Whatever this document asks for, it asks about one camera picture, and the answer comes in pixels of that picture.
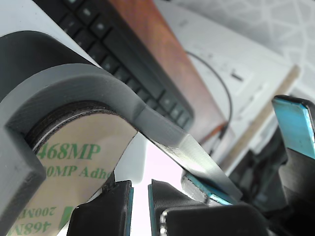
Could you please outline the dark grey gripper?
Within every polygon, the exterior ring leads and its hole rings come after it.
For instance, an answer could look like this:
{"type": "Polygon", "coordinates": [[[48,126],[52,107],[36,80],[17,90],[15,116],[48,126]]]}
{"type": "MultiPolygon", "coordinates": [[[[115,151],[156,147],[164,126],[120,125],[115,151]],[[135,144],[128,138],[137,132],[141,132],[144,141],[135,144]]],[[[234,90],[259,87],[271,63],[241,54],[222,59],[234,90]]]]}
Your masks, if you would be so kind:
{"type": "Polygon", "coordinates": [[[286,150],[247,154],[230,174],[242,200],[264,216],[273,236],[315,234],[315,104],[276,95],[272,105],[286,150]]]}

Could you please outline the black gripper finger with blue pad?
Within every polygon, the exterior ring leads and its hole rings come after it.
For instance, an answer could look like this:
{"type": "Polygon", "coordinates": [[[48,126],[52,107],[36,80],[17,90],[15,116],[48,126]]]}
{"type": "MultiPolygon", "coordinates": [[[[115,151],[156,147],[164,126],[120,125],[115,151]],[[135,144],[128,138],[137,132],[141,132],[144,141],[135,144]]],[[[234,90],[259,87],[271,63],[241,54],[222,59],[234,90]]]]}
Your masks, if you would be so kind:
{"type": "Polygon", "coordinates": [[[231,206],[237,201],[215,187],[202,182],[189,172],[184,172],[181,178],[183,191],[199,202],[208,206],[231,206]]]}

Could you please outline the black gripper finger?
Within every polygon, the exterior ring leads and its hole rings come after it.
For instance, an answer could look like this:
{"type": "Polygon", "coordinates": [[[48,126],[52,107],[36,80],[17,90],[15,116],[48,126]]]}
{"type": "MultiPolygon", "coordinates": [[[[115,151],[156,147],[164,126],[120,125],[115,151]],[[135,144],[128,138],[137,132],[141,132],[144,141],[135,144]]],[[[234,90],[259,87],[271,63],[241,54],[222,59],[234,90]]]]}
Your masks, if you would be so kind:
{"type": "Polygon", "coordinates": [[[148,186],[154,236],[266,236],[267,223],[249,205],[209,206],[167,182],[148,186]]]}
{"type": "Polygon", "coordinates": [[[133,193],[131,180],[116,182],[114,174],[111,174],[95,199],[73,211],[67,235],[130,235],[133,193]]]}

